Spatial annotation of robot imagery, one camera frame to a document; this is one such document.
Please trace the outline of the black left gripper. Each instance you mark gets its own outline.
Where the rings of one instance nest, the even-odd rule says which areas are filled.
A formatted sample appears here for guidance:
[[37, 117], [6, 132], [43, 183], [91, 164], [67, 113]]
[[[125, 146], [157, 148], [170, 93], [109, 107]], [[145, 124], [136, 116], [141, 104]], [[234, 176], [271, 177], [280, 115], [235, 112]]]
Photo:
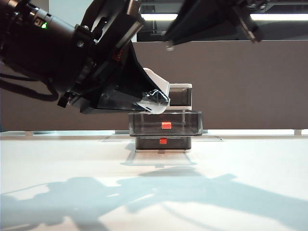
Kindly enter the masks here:
[[166, 107], [169, 97], [140, 65], [131, 39], [142, 28], [137, 0], [94, 0], [78, 27], [91, 43], [80, 73], [58, 105], [83, 114], [141, 112]]

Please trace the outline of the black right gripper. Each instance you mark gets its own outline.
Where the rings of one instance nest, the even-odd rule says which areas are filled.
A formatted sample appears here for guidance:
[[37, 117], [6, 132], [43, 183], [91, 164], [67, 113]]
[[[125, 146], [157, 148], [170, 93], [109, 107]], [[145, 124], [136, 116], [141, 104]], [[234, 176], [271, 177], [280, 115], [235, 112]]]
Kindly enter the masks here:
[[186, 0], [163, 39], [175, 46], [234, 36], [241, 28], [251, 42], [260, 42], [262, 32], [250, 14], [261, 5], [261, 0]]

